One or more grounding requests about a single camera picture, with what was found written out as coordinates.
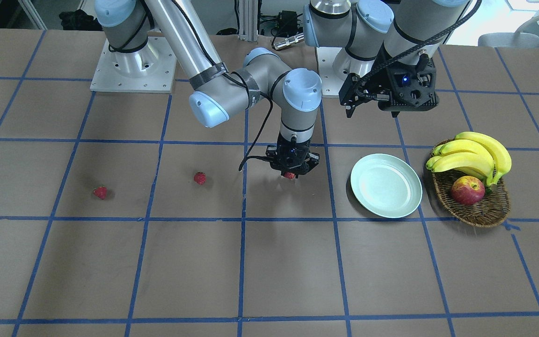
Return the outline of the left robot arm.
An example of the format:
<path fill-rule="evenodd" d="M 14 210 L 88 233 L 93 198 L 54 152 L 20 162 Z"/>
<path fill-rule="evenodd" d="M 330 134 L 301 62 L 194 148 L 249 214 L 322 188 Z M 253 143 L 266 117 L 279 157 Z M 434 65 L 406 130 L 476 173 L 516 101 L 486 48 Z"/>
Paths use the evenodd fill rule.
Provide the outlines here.
<path fill-rule="evenodd" d="M 339 48 L 332 69 L 342 79 L 340 104 L 355 109 L 377 102 L 382 111 L 436 108 L 433 55 L 468 21 L 468 0 L 311 0 L 302 12 L 304 38 L 312 47 Z"/>

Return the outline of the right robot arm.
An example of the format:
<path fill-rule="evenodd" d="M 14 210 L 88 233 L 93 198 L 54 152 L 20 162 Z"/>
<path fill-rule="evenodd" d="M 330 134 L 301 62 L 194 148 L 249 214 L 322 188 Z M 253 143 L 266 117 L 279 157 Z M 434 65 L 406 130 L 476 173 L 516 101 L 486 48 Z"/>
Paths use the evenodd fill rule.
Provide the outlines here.
<path fill-rule="evenodd" d="M 292 69 L 263 47 L 229 71 L 188 0 L 97 0 L 96 18 L 106 36 L 90 89 L 96 92 L 167 92 L 178 63 L 193 93 L 197 120 L 213 128 L 261 100 L 277 105 L 277 142 L 257 160 L 281 175 L 305 175 L 319 164 L 310 143 L 322 100 L 320 76 Z"/>

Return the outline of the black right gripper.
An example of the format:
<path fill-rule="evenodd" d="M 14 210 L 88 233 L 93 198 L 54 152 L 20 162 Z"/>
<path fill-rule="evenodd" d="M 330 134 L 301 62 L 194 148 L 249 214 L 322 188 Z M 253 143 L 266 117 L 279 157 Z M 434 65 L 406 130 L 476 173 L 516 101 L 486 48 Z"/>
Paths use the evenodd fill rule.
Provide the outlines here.
<path fill-rule="evenodd" d="M 320 155 L 310 151 L 311 141 L 298 142 L 294 136 L 287 140 L 282 135 L 278 136 L 275 145 L 268 145 L 266 157 L 270 166 L 276 171 L 290 171 L 299 176 L 306 175 L 320 162 Z"/>

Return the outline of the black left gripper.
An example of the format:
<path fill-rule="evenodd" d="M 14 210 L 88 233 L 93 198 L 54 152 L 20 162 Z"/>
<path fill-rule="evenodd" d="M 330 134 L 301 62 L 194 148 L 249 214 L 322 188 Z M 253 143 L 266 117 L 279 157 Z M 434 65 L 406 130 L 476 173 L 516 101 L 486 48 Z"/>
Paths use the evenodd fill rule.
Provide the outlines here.
<path fill-rule="evenodd" d="M 363 76 L 349 72 L 338 93 L 346 118 L 351 118 L 359 105 L 378 100 L 377 93 L 366 92 L 366 86 L 375 75 L 377 91 L 387 96 L 385 101 L 377 103 L 377 107 L 389 111 L 391 117 L 398 117 L 401 112 L 429 111 L 440 104 L 433 59 L 420 51 L 418 60 L 413 60 L 410 65 L 395 61 L 379 72 L 370 71 Z"/>

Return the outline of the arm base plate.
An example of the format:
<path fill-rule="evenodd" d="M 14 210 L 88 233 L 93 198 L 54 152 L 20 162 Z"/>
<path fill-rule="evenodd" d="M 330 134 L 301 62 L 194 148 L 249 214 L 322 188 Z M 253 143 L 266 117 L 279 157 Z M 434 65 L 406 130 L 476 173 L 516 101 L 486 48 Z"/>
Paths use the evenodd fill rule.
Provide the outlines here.
<path fill-rule="evenodd" d="M 357 59 L 342 47 L 317 47 L 317 69 L 321 77 L 322 96 L 338 98 L 347 75 L 355 68 Z"/>
<path fill-rule="evenodd" d="M 164 38 L 148 37 L 140 51 L 109 51 L 105 41 L 90 90 L 120 93 L 171 93 L 177 59 Z"/>

